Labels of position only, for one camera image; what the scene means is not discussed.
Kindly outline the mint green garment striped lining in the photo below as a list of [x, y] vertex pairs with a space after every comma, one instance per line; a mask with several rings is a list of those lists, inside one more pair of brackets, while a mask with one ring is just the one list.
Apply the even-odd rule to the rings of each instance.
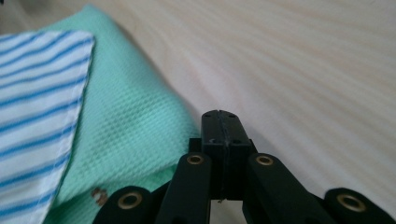
[[100, 9], [0, 35], [0, 224], [92, 224], [107, 194], [167, 181], [195, 133]]

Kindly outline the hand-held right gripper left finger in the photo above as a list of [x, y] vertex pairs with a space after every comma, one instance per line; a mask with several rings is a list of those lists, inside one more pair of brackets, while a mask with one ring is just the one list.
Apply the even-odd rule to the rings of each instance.
[[220, 112], [212, 110], [204, 113], [201, 120], [201, 137], [189, 140], [189, 152], [201, 152], [212, 160], [211, 197], [213, 200], [224, 200], [223, 159], [224, 134]]

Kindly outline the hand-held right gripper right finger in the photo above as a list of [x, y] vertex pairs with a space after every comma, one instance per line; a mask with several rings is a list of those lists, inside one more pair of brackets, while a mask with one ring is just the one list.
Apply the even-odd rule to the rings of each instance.
[[233, 113], [222, 111], [221, 124], [224, 132], [224, 181], [223, 193], [227, 200], [241, 200], [244, 196], [248, 157], [254, 152], [251, 140]]

